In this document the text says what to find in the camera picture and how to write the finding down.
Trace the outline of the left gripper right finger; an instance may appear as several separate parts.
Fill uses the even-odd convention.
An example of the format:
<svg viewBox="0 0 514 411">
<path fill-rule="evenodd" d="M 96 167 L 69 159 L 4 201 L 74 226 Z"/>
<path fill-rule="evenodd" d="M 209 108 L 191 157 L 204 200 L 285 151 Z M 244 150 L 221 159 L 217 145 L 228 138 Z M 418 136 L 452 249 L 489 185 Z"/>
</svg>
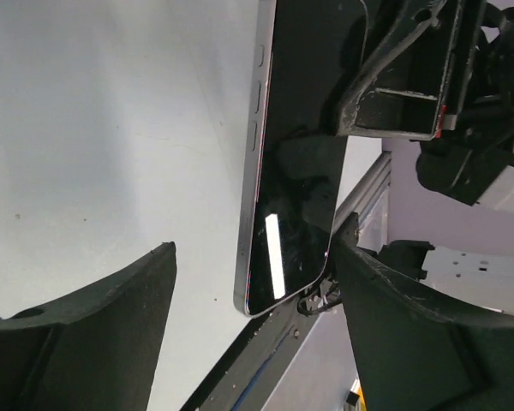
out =
<svg viewBox="0 0 514 411">
<path fill-rule="evenodd" d="M 340 286 L 370 410 L 514 410 L 514 257 L 427 241 L 359 247 L 335 230 Z"/>
</svg>

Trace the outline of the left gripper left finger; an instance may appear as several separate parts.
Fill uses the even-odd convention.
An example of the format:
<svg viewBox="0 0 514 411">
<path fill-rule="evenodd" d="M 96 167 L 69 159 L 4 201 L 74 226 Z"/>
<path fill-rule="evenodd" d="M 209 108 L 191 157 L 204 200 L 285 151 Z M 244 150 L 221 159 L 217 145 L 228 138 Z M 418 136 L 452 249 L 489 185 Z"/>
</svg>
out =
<svg viewBox="0 0 514 411">
<path fill-rule="evenodd" d="M 0 318 L 0 410 L 145 410 L 176 281 L 166 242 L 68 295 Z"/>
</svg>

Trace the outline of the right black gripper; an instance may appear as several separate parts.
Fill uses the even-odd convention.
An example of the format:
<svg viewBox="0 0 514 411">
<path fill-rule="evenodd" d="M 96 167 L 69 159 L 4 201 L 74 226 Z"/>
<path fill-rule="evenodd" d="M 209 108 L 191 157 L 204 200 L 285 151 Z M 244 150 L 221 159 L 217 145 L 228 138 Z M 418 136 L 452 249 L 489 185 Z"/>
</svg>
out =
<svg viewBox="0 0 514 411">
<path fill-rule="evenodd" d="M 514 208 L 514 6 L 468 1 L 460 20 L 459 1 L 381 1 L 335 133 L 429 140 L 415 163 L 425 189 Z"/>
</svg>

